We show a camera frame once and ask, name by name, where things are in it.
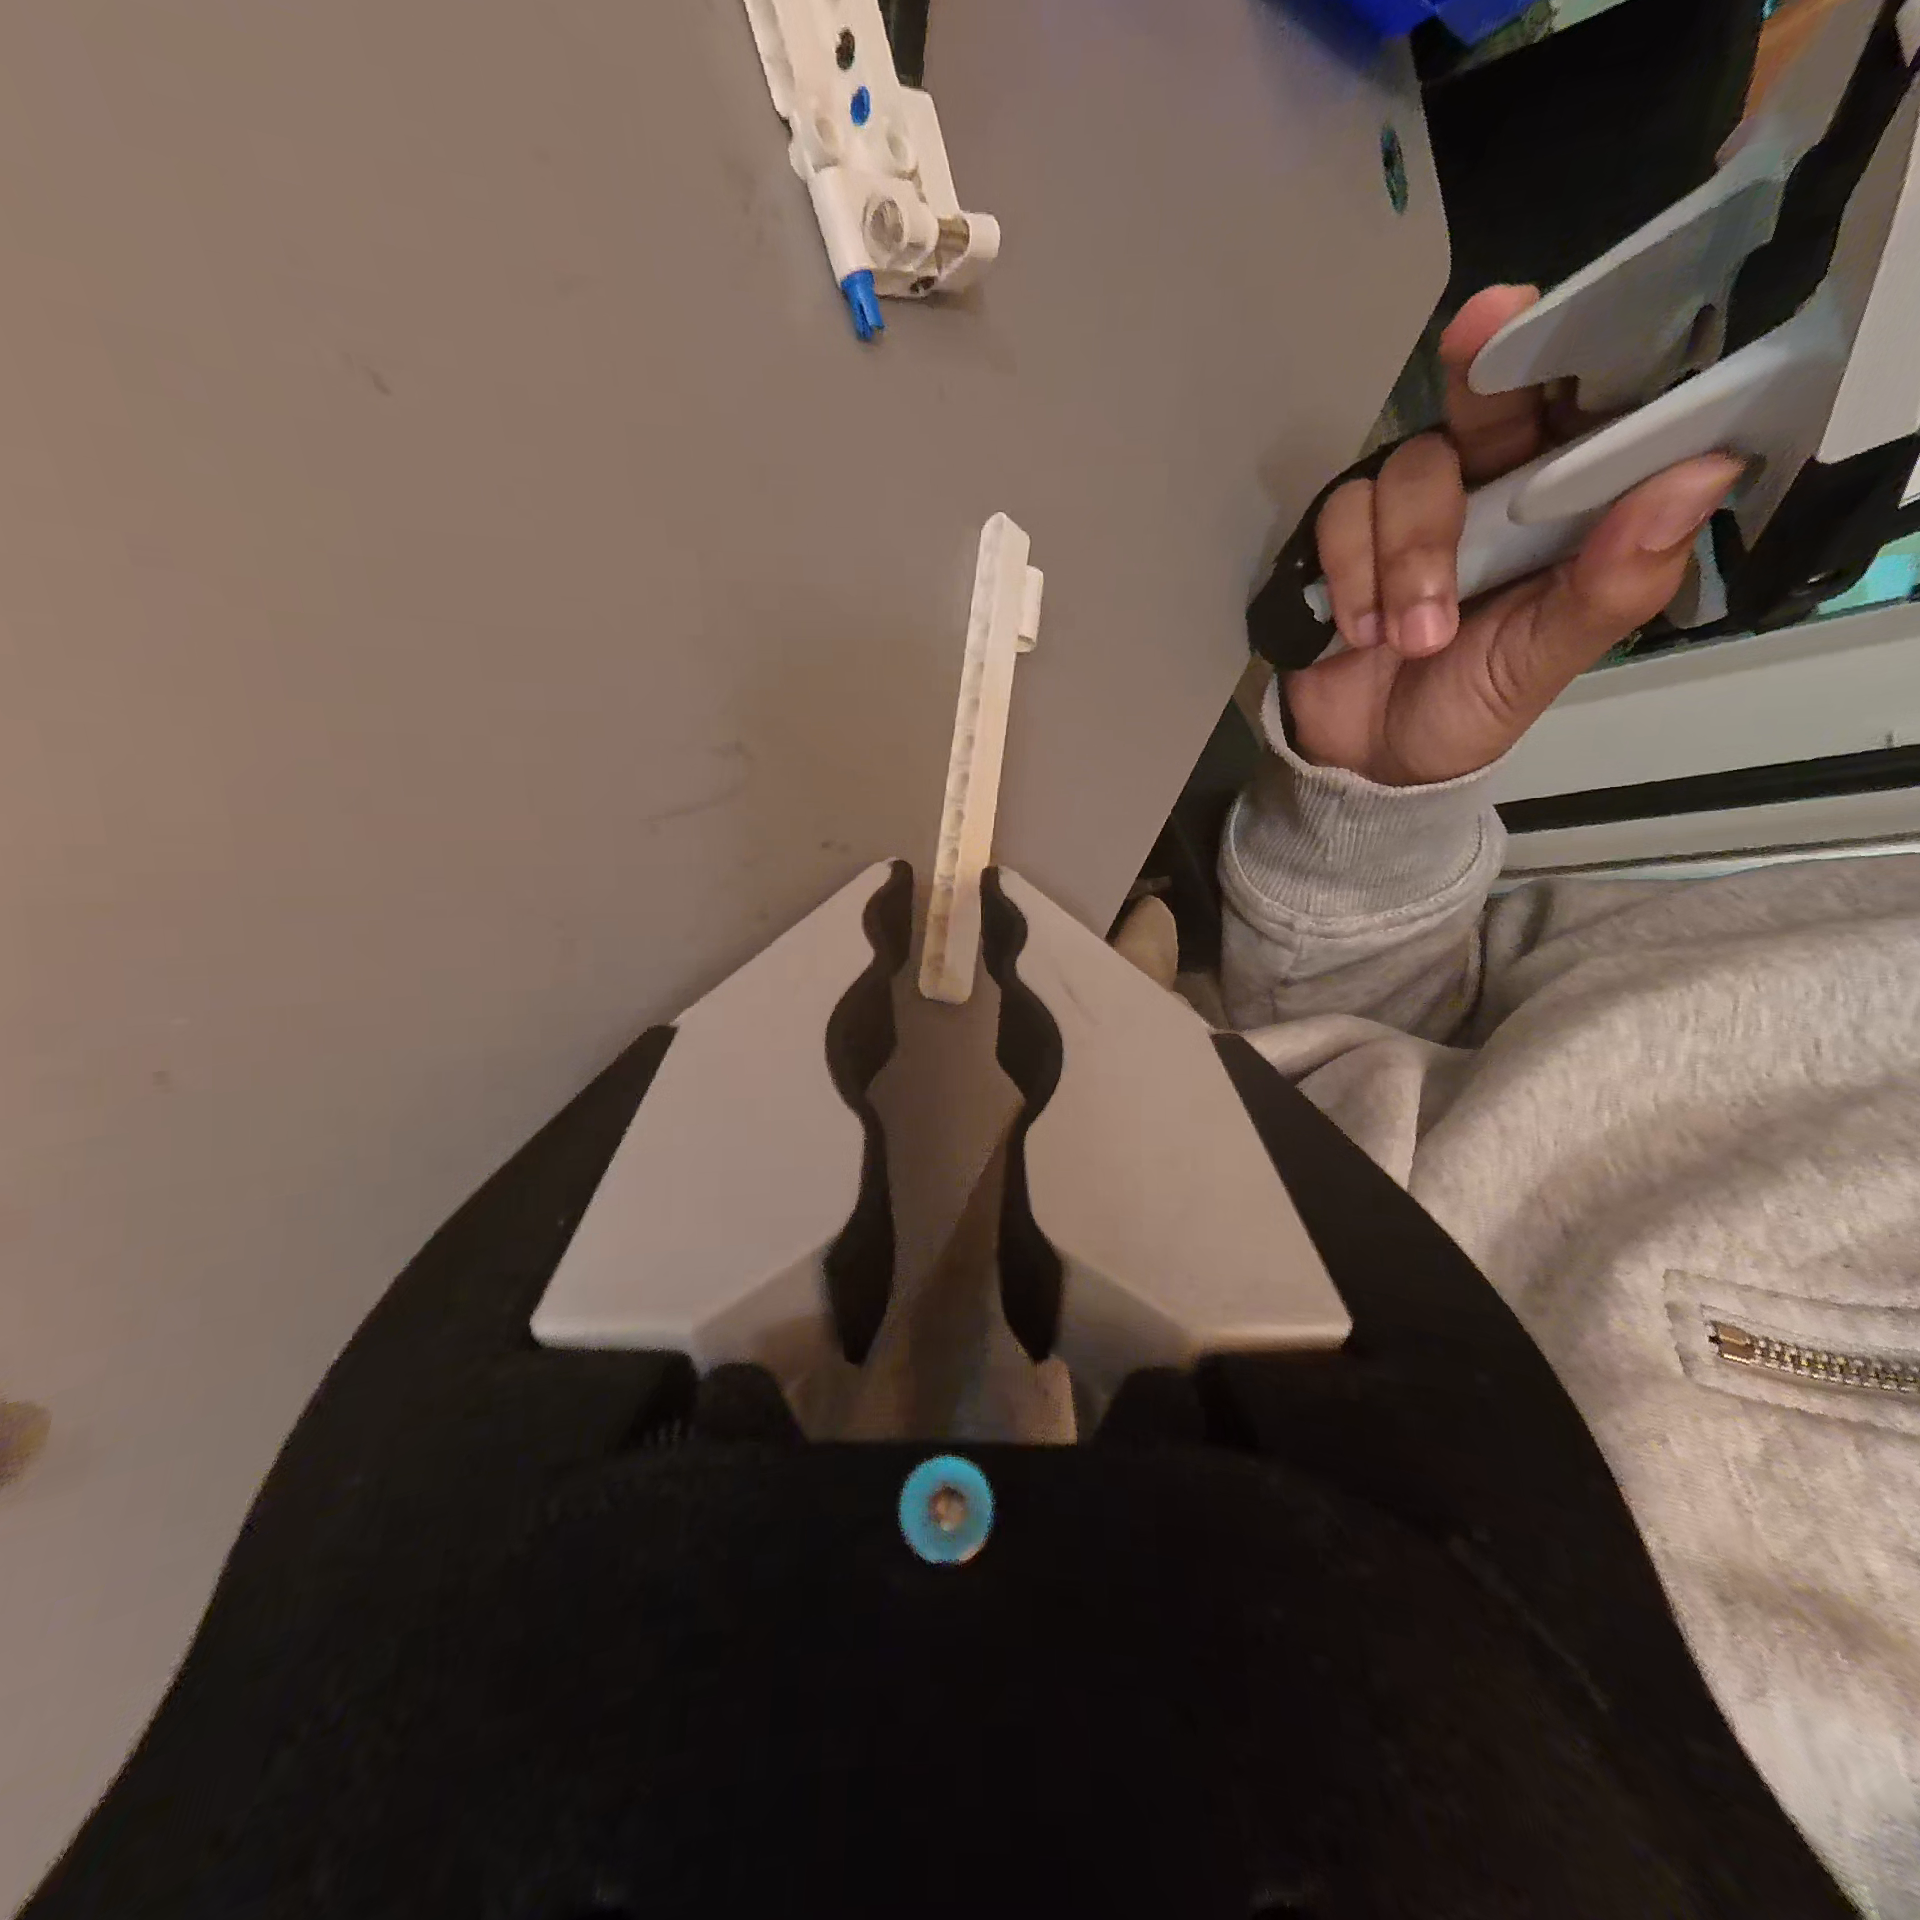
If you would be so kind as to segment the person's right forearm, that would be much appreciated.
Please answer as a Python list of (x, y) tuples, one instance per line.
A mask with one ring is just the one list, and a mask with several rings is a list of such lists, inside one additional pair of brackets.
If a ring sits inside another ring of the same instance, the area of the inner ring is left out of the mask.
[(1504, 857), (1485, 771), (1381, 783), (1295, 752), (1277, 682), (1264, 752), (1220, 837), (1219, 997), (1255, 1031), (1355, 1017), (1451, 1039), (1480, 989)]

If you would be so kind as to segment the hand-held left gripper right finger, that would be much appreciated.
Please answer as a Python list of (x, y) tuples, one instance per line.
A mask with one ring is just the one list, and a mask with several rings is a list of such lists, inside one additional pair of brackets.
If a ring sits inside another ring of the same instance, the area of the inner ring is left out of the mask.
[(981, 958), (1019, 1094), (997, 1259), (1023, 1353), (1127, 1378), (1340, 1347), (1348, 1307), (1189, 1001), (1006, 869)]

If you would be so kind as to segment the person's right hand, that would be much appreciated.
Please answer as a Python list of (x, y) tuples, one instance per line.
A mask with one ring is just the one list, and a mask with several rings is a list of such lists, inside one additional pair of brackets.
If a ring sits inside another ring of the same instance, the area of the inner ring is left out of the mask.
[(1492, 765), (1579, 674), (1668, 608), (1742, 472), (1712, 451), (1651, 474), (1572, 554), (1467, 602), (1456, 549), (1469, 490), (1587, 427), (1558, 387), (1480, 395), (1469, 383), (1478, 349), (1539, 298), (1532, 282), (1492, 282), (1465, 302), (1437, 343), (1440, 427), (1340, 485), (1317, 514), (1340, 643), (1281, 681), (1287, 741), (1310, 763), (1387, 785)]

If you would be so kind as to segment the grey zip hoodie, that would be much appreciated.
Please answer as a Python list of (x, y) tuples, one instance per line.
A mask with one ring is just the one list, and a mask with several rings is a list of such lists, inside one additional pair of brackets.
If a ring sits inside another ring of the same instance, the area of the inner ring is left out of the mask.
[(1745, 1752), (1915, 1915), (1915, 854), (1491, 898), (1465, 1026), (1255, 1027), (1515, 1310)]

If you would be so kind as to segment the long white lego beam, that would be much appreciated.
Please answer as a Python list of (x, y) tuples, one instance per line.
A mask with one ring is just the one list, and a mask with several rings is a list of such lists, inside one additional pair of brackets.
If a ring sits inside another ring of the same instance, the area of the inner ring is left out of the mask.
[(1045, 574), (1030, 559), (1029, 531), (997, 512), (976, 546), (919, 961), (926, 1001), (958, 1006), (973, 989), (1017, 659), (1037, 643), (1043, 593)]

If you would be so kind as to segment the white lego assembly blue pins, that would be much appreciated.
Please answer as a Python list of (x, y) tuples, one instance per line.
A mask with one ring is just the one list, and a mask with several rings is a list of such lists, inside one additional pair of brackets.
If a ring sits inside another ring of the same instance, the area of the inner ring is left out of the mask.
[(1001, 250), (998, 221), (963, 207), (924, 89), (926, 2), (747, 2), (787, 157), (804, 183), (853, 334), (873, 344), (888, 302), (959, 297)]

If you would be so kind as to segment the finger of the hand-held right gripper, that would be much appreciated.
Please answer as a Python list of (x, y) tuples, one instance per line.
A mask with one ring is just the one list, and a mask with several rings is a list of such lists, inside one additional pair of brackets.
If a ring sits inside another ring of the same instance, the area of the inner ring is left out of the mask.
[(1505, 322), (1472, 361), (1478, 395), (1572, 383), (1652, 399), (1788, 322), (1828, 282), (1845, 327), (1901, 245), (1909, 29), (1817, 27), (1709, 178)]
[(1676, 463), (1723, 451), (1742, 465), (1739, 526), (1764, 526), (1813, 462), (1854, 351), (1854, 307), (1821, 285), (1798, 312), (1631, 415), (1549, 457), (1509, 506), (1517, 526), (1571, 520), (1613, 505)]

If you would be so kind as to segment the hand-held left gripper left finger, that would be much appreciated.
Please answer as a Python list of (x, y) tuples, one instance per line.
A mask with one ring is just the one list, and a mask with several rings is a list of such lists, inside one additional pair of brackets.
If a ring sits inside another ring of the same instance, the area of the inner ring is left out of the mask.
[(895, 1285), (873, 1086), (895, 1054), (915, 874), (871, 863), (667, 1027), (531, 1329), (696, 1369), (860, 1367)]

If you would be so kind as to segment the blue plastic bin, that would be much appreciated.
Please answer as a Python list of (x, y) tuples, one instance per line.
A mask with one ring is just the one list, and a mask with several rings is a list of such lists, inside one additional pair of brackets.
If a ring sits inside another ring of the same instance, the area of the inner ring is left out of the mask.
[(1459, 45), (1480, 45), (1525, 16), (1532, 2), (1307, 2), (1321, 16), (1373, 41), (1406, 41), (1437, 32)]

